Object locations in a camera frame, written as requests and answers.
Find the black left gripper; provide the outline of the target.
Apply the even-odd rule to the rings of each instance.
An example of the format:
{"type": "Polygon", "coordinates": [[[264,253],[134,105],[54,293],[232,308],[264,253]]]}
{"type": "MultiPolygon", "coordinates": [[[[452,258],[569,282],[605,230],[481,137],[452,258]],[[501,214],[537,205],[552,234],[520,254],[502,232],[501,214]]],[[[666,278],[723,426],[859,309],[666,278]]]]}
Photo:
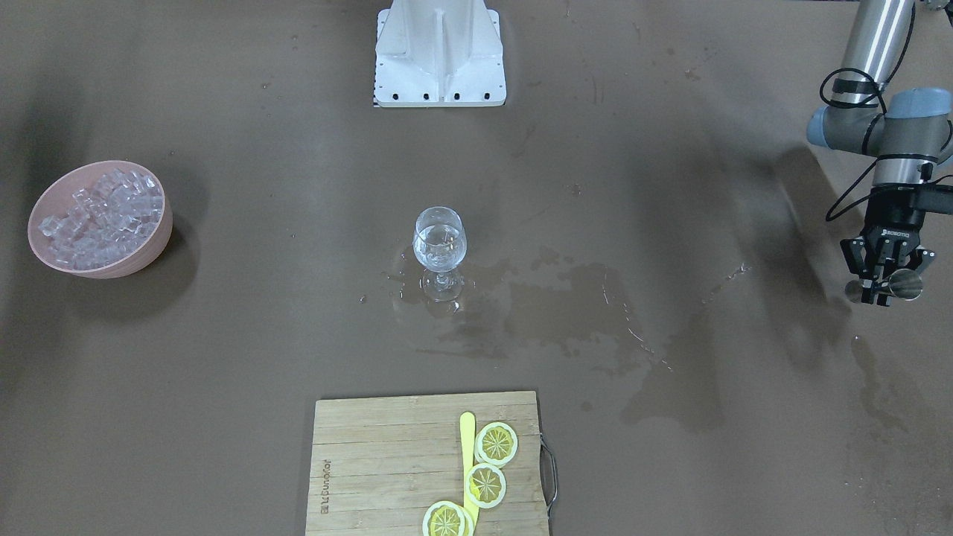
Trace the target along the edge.
{"type": "Polygon", "coordinates": [[[922,275],[935,252],[920,247],[925,211],[906,207],[914,187],[874,187],[867,200],[862,238],[840,241],[845,264],[855,276],[844,289],[849,301],[874,304],[877,277],[871,267],[886,265],[893,268],[885,276],[885,306],[894,301],[916,301],[922,295],[922,275]]]}

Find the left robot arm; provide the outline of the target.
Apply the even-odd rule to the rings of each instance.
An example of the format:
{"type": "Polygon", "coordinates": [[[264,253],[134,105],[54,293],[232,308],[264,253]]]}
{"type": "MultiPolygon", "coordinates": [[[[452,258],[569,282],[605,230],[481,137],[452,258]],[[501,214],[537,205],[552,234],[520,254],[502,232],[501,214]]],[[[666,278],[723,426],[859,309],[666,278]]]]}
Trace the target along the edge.
{"type": "Polygon", "coordinates": [[[927,214],[951,214],[948,179],[937,170],[951,163],[951,94],[946,89],[885,92],[902,64],[915,26],[914,1],[861,1],[844,58],[821,82],[823,106],[806,137],[814,146],[868,156],[861,174],[871,179],[864,222],[842,240],[854,279],[852,302],[887,307],[922,295],[922,275],[935,258],[922,247],[927,214]]]}

